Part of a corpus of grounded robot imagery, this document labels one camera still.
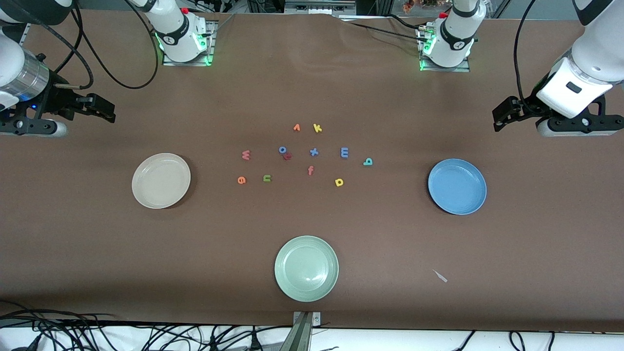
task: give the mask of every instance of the small paper scrap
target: small paper scrap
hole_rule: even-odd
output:
[[[446,283],[446,282],[449,281],[448,279],[444,278],[444,276],[442,274],[438,273],[435,269],[432,269],[432,270],[437,275],[437,277],[440,278],[443,282]]]

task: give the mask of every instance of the brown table surface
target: brown table surface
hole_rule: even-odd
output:
[[[84,11],[127,84],[154,64],[134,16]],[[491,110],[517,93],[517,25],[484,21],[472,72],[448,74],[419,71],[408,39],[330,16],[236,15],[212,67],[161,67],[138,91],[115,85],[81,46],[91,91],[116,105],[117,122],[79,116],[63,139],[0,138],[0,296],[125,320],[288,324],[292,311],[314,310],[332,327],[624,330],[624,134],[544,138],[532,121],[493,131]],[[58,30],[74,40],[72,21]],[[527,22],[526,95],[581,32]],[[39,27],[26,46],[51,67],[67,54]],[[62,75],[86,82],[77,59]],[[607,100],[608,113],[624,113],[619,87]],[[159,152],[184,157],[193,181],[174,208],[151,210],[130,181]],[[429,197],[429,171],[451,157],[485,176],[474,214],[447,214]],[[333,291],[309,304],[273,274],[299,235],[329,242],[340,263]]]

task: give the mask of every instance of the silver cylindrical joint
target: silver cylindrical joint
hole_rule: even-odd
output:
[[[24,51],[24,65],[21,71],[11,82],[0,87],[0,91],[7,92],[20,101],[28,101],[46,88],[50,72],[30,51],[22,50]]]

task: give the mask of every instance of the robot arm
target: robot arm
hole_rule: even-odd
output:
[[[536,85],[525,104],[508,97],[496,109],[494,130],[539,117],[543,136],[605,136],[624,127],[622,116],[604,113],[604,93],[624,81],[624,0],[573,0],[585,32]],[[598,105],[598,114],[588,106]]]
[[[176,62],[187,62],[206,51],[206,20],[178,8],[175,0],[130,0],[145,13],[160,46]]]
[[[432,27],[431,42],[423,54],[441,67],[455,67],[469,54],[474,34],[485,18],[483,0],[455,0],[446,18],[438,18],[427,24]]]
[[[39,0],[36,4],[23,0],[0,0],[0,27],[29,20],[26,14],[44,24],[57,24],[74,6],[72,0]],[[60,11],[41,13],[45,9]],[[115,106],[96,94],[82,96],[72,89],[62,89],[67,81],[44,64],[45,55],[33,55],[0,31],[0,134],[64,136],[65,124],[43,119],[45,113],[73,120],[74,114],[98,116],[115,122]],[[27,110],[35,111],[34,118]]]

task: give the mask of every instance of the metal mounting plate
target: metal mounting plate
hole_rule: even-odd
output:
[[[303,312],[295,312],[293,313],[293,324],[297,321],[297,318]],[[321,312],[312,312],[312,326],[318,327],[321,325]]]

